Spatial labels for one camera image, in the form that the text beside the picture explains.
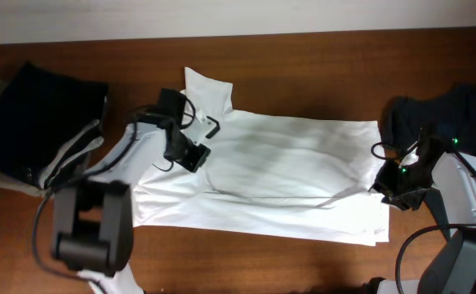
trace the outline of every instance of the black cloth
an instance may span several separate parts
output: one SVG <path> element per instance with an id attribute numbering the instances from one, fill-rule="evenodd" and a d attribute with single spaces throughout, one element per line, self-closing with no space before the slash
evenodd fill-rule
<path id="1" fill-rule="evenodd" d="M 0 172 L 38 186 L 58 149 L 94 119 L 108 85 L 50 73 L 26 63 L 0 97 Z"/>
<path id="2" fill-rule="evenodd" d="M 458 140 L 459 151 L 476 156 L 476 85 L 462 84 L 433 100 L 398 97 L 386 117 L 381 137 L 383 142 L 406 149 L 419 137 L 422 127 L 435 124 L 437 134 Z M 428 193 L 427 205 L 440 224 L 447 223 L 446 213 L 438 193 Z"/>

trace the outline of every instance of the white wall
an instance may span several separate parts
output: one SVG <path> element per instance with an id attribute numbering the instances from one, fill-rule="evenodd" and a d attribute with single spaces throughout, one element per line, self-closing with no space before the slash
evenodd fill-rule
<path id="1" fill-rule="evenodd" d="M 476 0 L 0 0 L 0 43 L 476 25 Z"/>

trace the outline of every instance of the wooden table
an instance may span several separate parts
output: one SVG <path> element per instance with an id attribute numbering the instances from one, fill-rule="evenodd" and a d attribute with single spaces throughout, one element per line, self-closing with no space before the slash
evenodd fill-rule
<path id="1" fill-rule="evenodd" d="M 379 120 L 391 99 L 430 99 L 455 82 L 476 82 L 476 29 L 306 33 L 275 36 L 65 42 L 0 46 L 0 78 L 25 60 L 110 84 L 105 145 L 122 116 L 153 103 L 160 88 L 184 87 L 183 67 L 234 84 L 235 109 L 302 118 Z M 39 198 L 0 189 L 0 293 L 88 293 L 87 285 L 36 267 L 29 236 Z M 51 213 L 42 217 L 46 252 Z M 283 293 L 358 287 L 394 277 L 405 238 L 432 225 L 428 210 L 392 210 L 390 242 L 376 247 L 203 229 L 136 229 L 131 266 L 148 292 Z M 419 278 L 443 245 L 440 233 L 407 250 L 403 278 Z"/>

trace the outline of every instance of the wood grain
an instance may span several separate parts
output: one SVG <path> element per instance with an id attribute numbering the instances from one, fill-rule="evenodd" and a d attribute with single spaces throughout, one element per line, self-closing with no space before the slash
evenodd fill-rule
<path id="1" fill-rule="evenodd" d="M 476 83 L 476 29 L 1 45 L 0 78 L 10 78 L 27 59 L 58 73 L 110 84 L 106 142 L 94 154 L 97 160 L 120 138 L 122 116 L 129 109 L 154 102 L 162 87 L 183 88 L 184 66 L 232 82 L 235 109 L 381 120 L 396 95 L 429 99 L 455 82 Z M 0 189 L 0 293 L 88 293 L 87 285 L 44 274 L 33 263 L 29 236 L 39 201 Z M 48 208 L 40 227 L 39 247 L 47 256 L 51 214 Z M 376 247 L 144 227 L 135 230 L 131 265 L 149 292 L 358 287 L 372 277 L 393 278 L 404 239 L 432 224 L 424 208 L 392 210 L 390 242 Z M 438 233 L 413 243 L 403 262 L 403 278 L 419 278 L 442 245 Z"/>

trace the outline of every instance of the stack of folded clothes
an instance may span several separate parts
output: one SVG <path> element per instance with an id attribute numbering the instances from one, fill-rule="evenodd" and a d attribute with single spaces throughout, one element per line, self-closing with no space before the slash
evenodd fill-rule
<path id="1" fill-rule="evenodd" d="M 0 187 L 42 195 L 84 168 L 104 140 L 107 91 L 29 62 L 0 81 Z"/>

